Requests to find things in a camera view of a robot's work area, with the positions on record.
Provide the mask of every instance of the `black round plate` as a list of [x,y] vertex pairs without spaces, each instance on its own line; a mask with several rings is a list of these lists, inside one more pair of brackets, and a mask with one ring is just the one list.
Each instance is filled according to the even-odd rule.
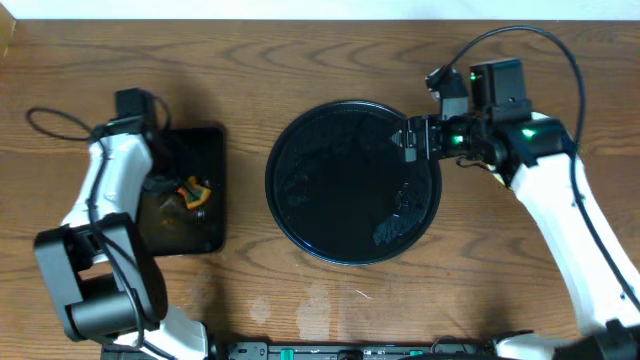
[[269,208],[284,233],[327,261],[365,265],[394,257],[426,231],[440,202],[437,161],[391,136],[406,117],[368,101],[316,107],[275,143],[266,171]]

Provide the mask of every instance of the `white wall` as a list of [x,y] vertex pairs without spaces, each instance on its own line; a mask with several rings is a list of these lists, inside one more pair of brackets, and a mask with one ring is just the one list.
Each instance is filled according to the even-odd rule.
[[640,20],[640,0],[0,0],[17,19]]

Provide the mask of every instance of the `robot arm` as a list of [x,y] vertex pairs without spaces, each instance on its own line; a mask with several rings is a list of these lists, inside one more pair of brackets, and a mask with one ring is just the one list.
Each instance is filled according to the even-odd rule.
[[[539,158],[537,166],[521,165],[511,187],[538,224],[560,268],[581,333],[591,335],[601,331],[613,319],[626,327],[638,325],[640,313],[592,240],[574,202],[567,170],[569,161],[568,155],[556,154]],[[598,207],[582,162],[577,166],[578,185],[589,217],[627,282],[640,289],[638,271]]]
[[[144,327],[140,350],[159,359],[205,359],[205,327],[167,304],[160,269],[134,224],[143,187],[173,187],[179,183],[155,126],[153,97],[138,89],[124,90],[116,93],[116,105],[118,118],[94,131],[94,142],[89,147],[91,164],[73,209],[61,227],[41,232],[36,238],[38,265],[69,338],[136,344],[136,311],[125,294],[122,279],[114,274],[90,279],[79,275],[106,260],[88,218],[87,199],[98,181],[95,221],[137,296]],[[106,163],[98,179],[103,161]],[[150,172],[152,176],[162,176],[145,184]]]
[[[434,98],[441,102],[439,115],[425,118],[423,139],[406,141],[404,147],[426,148],[430,160],[464,157],[481,161],[511,188],[536,221],[558,264],[573,302],[578,327],[586,340],[571,344],[548,341],[534,334],[507,338],[496,345],[498,355],[517,359],[574,359],[587,353],[616,353],[626,349],[635,359],[633,339],[640,312],[631,301],[640,286],[640,275],[620,246],[587,182],[584,167],[576,159],[576,180],[582,203],[622,278],[633,294],[625,293],[613,267],[606,261],[589,232],[570,181],[572,139],[562,123],[533,113],[526,98],[522,65],[517,59],[472,66],[473,108],[469,112],[464,82],[454,69],[427,78]],[[405,132],[415,133],[411,118]]]

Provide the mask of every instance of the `wooden table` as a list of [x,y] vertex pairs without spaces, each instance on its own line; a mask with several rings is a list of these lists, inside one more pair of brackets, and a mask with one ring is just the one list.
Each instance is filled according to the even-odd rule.
[[[564,282],[534,222],[491,176],[441,163],[440,209],[406,253],[367,267],[332,265],[280,231],[264,195],[271,146],[299,114],[363,98],[407,114],[436,113],[424,77],[504,22],[21,21],[0,66],[0,353],[97,358],[62,332],[34,261],[38,231],[59,225],[86,172],[86,145],[43,137],[33,105],[92,125],[112,93],[143,87],[179,127],[228,129],[228,236],[217,254],[157,259],[172,304],[222,340],[430,342],[533,329],[578,335]],[[591,187],[640,265],[640,24],[540,23],[574,51],[588,97]],[[511,33],[458,64],[521,57],[535,107],[572,129],[573,75],[554,45]],[[51,122],[61,132],[69,125]]]

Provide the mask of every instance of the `orange object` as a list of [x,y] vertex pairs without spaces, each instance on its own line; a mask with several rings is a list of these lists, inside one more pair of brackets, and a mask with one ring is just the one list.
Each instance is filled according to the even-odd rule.
[[189,210],[193,210],[206,203],[211,196],[211,190],[198,184],[198,180],[195,176],[189,176],[184,185],[177,191],[182,195],[182,197],[184,197],[187,209]]

